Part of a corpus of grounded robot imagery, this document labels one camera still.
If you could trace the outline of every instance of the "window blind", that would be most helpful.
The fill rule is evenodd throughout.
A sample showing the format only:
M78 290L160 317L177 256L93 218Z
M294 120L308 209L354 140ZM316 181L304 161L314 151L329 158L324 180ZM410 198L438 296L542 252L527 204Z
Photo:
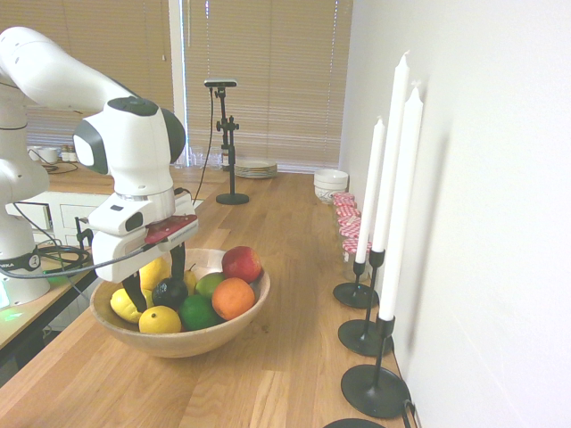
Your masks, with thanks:
M351 15L352 0L183 0L191 148L206 147L210 136L204 80L236 78L226 108L240 125L239 159L291 171L337 168ZM216 130L212 144L221 144Z
M28 27L69 55L172 111L167 0L2 0L0 32ZM72 144L79 121L93 112L28 110L33 145Z

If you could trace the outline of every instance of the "white candle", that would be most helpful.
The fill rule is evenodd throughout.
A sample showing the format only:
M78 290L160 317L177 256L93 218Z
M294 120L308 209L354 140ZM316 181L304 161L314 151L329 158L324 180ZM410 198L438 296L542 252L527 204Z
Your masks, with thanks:
M402 249L409 214L410 194L414 179L414 168L417 161L418 135L423 103L415 87L404 107L402 123L401 153L396 171L394 187L393 211L391 226L385 255L385 274L383 276L383 292L379 302L378 317L384 321L394 318L396 294L401 275Z
M375 208L375 191L378 184L378 172L383 157L383 138L385 136L385 125L383 120L378 118L373 129L373 142L371 144L370 160L368 162L367 183L365 184L365 201L361 212L359 240L357 241L357 253L355 261L365 263L367 258L368 231L373 219L373 209Z
M385 250L386 234L389 228L391 207L393 206L394 176L396 162L399 157L399 143L401 141L402 114L404 101L409 85L409 66L405 53L399 65L394 69L393 94L391 95L391 110L389 125L386 130L385 157L383 158L383 172L381 185L378 191L377 216L375 218L375 232L373 234L373 251Z

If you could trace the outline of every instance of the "cup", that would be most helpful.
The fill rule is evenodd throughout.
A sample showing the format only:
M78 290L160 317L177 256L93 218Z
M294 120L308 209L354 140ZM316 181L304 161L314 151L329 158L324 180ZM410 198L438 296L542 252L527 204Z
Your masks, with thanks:
M208 164L206 165L211 169L222 168L222 149L219 147L211 147L211 152L208 155Z
M55 147L41 147L37 150L43 162L56 163L57 162L57 149Z
M28 155L33 161L39 161L39 156L37 155L39 153L39 149L40 147L37 145L28 147Z
M204 150L202 147L191 148L190 166L193 168L202 168L204 166Z

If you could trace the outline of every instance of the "red checkered lid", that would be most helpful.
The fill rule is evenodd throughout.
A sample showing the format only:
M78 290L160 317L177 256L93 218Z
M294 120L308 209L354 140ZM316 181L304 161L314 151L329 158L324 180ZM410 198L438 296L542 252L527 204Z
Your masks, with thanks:
M359 237L360 222L353 222L345 226L339 227L339 234L348 238Z
M340 217L337 219L339 226L345 225L360 225L360 218L357 216Z
M354 201L355 195L349 192L333 193L333 199L351 199L352 201Z
M350 217L357 216L360 217L360 211L353 207L339 207L337 208L337 217Z
M348 198L337 198L333 200L333 204L336 207L355 207L355 201Z
M359 238L347 238L343 241L343 249L349 254L357 253L357 244L359 243ZM367 243L367 252L371 251L373 246L372 242Z

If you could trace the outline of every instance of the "wooden bowl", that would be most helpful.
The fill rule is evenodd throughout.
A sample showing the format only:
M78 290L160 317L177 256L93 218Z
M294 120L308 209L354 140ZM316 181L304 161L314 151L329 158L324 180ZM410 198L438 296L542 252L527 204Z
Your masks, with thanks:
M222 271L222 256L220 250L186 250L186 269L194 263L193 271L200 279L210 272ZM155 357L183 358L203 354L214 350L230 341L244 330L258 315L269 294L269 275L262 272L260 277L251 284L256 295L256 303L240 317L226 321L214 327L195 332L154 334L140 333L137 325L130 324L118 317L111 308L111 297L121 287L121 284L103 282L95 288L91 296L91 312L95 319L107 329L117 340L131 348L140 350Z

